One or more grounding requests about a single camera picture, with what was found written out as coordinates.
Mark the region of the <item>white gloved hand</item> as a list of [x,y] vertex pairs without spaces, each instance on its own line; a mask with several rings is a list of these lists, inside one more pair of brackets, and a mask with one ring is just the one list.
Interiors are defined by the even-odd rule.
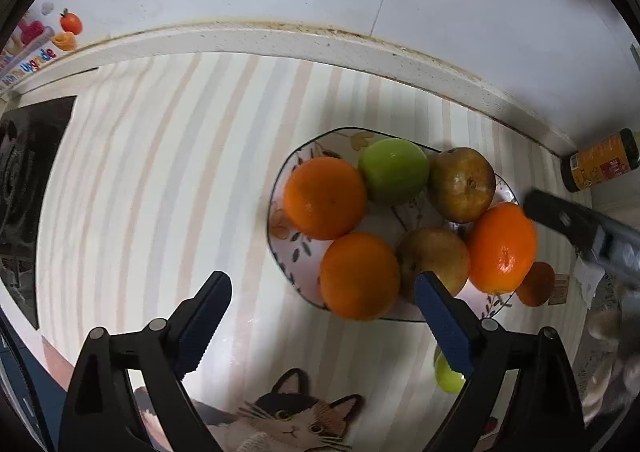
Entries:
[[623,331],[623,302],[639,295],[638,287],[614,282],[616,305],[590,316],[588,334],[604,345],[605,355],[582,394],[582,416],[588,426],[597,416],[628,409],[639,394],[639,342]]

